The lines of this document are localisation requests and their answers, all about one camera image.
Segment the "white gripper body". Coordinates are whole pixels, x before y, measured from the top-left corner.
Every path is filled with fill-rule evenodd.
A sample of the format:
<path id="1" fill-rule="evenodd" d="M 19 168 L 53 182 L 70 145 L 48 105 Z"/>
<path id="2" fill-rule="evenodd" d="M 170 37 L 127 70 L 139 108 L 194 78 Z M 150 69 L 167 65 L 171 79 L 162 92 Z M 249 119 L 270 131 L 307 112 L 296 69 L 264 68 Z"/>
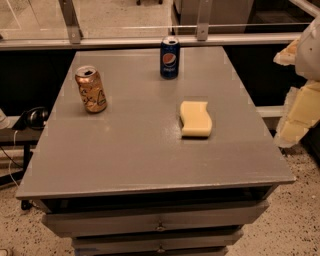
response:
<path id="1" fill-rule="evenodd" d="M 295 71 L 305 79 L 320 81 L 320 16 L 301 34 L 297 45 Z"/>

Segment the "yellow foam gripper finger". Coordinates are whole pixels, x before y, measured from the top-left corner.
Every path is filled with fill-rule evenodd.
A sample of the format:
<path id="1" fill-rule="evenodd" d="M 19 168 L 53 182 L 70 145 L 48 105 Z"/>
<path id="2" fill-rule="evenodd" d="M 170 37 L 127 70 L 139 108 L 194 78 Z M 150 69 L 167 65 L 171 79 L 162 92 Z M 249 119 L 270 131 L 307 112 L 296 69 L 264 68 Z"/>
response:
<path id="1" fill-rule="evenodd" d="M 298 43 L 299 39 L 293 40 L 286 48 L 275 55 L 273 61 L 283 66 L 294 65 Z"/>
<path id="2" fill-rule="evenodd" d="M 307 81 L 291 87 L 284 102 L 283 116 L 276 128 L 274 143 L 281 148 L 296 145 L 320 121 L 320 82 Z"/>

